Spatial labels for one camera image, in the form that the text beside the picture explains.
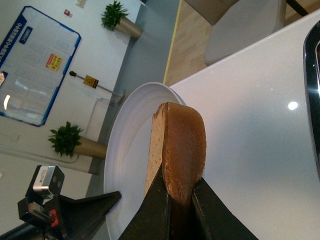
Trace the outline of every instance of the chair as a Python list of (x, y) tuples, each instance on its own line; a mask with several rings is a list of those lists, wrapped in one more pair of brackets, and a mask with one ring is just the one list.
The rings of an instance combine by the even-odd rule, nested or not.
[(286, 0), (185, 0), (212, 25), (204, 53), (209, 66), (281, 29)]

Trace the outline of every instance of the poster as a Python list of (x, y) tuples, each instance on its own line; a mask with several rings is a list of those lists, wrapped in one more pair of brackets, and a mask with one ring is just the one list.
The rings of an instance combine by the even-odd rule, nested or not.
[(0, 115), (44, 125), (80, 40), (67, 26), (24, 7), (0, 45)]

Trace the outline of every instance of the white wall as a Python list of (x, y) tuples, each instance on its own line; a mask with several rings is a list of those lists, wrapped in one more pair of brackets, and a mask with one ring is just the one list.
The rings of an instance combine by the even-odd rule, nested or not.
[[(111, 2), (113, 0), (87, 0), (84, 8), (80, 8), (76, 6), (77, 0), (0, 0), (0, 43), (23, 7), (32, 6), (81, 35), (82, 39), (69, 71), (73, 70), (81, 76), (90, 75), (99, 79), (101, 86), (113, 89), (129, 37), (101, 26), (101, 14)], [(134, 22), (141, 2), (121, 0), (121, 3), (130, 13), (128, 18)], [(72, 18), (64, 15), (65, 9), (73, 14)], [(91, 159), (81, 156), (72, 164), (52, 161), (49, 158), (67, 162), (71, 160), (67, 157), (60, 159), (47, 139), (50, 129), (56, 129), (66, 121), (78, 124), (85, 132), (96, 100), (101, 97), (109, 99), (110, 95), (102, 90), (89, 88), (78, 78), (68, 75), (44, 126), (35, 127), (0, 116), (0, 235), (22, 223), (17, 203), (24, 198), (37, 165), (50, 163), (65, 167), (62, 168), (65, 182), (61, 194), (74, 199), (85, 196), (91, 177), (85, 172), (89, 169)]]
[[(87, 0), (84, 8), (80, 8), (76, 5), (77, 0), (0, 0), (0, 41), (2, 42), (5, 38), (23, 7), (32, 6), (81, 35), (82, 39), (69, 71), (73, 70), (80, 76), (90, 75), (100, 81), (99, 85), (112, 90), (129, 42), (128, 36), (109, 31), (101, 26), (101, 14), (106, 5), (112, 2), (113, 0)], [(128, 18), (134, 22), (141, 2), (122, 0), (121, 3), (128, 9)], [(71, 12), (72, 17), (64, 15), (65, 9)], [(96, 100), (110, 99), (110, 97), (110, 93), (90, 88), (84, 85), (81, 79), (67, 75), (44, 126), (35, 127), (0, 117), (0, 154), (12, 154), (12, 151), (8, 152), (1, 148), (5, 146), (20, 152), (47, 157), (35, 158), (38, 161), (51, 163), (49, 158), (60, 160), (61, 158), (51, 148), (52, 144), (47, 141), (51, 134), (49, 130), (57, 129), (69, 121), (84, 129), (82, 133), (84, 135)], [(93, 136), (95, 137), (93, 140), (98, 139), (98, 136), (99, 134)], [(68, 157), (63, 157), (62, 160), (74, 161)], [(60, 163), (60, 165), (87, 172), (90, 163), (91, 158), (80, 156), (74, 164)]]

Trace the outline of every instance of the warning sign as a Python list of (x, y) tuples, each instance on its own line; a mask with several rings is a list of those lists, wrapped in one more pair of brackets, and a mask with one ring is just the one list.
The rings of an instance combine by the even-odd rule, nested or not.
[(85, 85), (88, 85), (94, 89), (97, 87), (98, 82), (99, 81), (97, 79), (93, 78), (92, 76), (88, 76), (88, 75), (85, 76), (84, 81), (83, 81), (83, 83)]
[(46, 62), (46, 67), (48, 69), (51, 69), (53, 71), (58, 71), (58, 68), (60, 66), (62, 62), (62, 57), (55, 55), (55, 54), (51, 54), (48, 61)]

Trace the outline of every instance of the plant pot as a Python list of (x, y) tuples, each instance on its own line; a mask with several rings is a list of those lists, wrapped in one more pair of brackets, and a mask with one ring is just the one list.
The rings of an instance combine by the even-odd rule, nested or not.
[(138, 27), (135, 23), (130, 21), (125, 16), (121, 18), (120, 22), (117, 25), (115, 25), (115, 29), (135, 39), (138, 39), (143, 32), (140, 27)]
[(107, 146), (96, 141), (92, 141), (86, 137), (81, 137), (81, 145), (75, 146), (73, 152), (76, 154), (86, 155), (93, 158), (105, 159), (107, 154)]

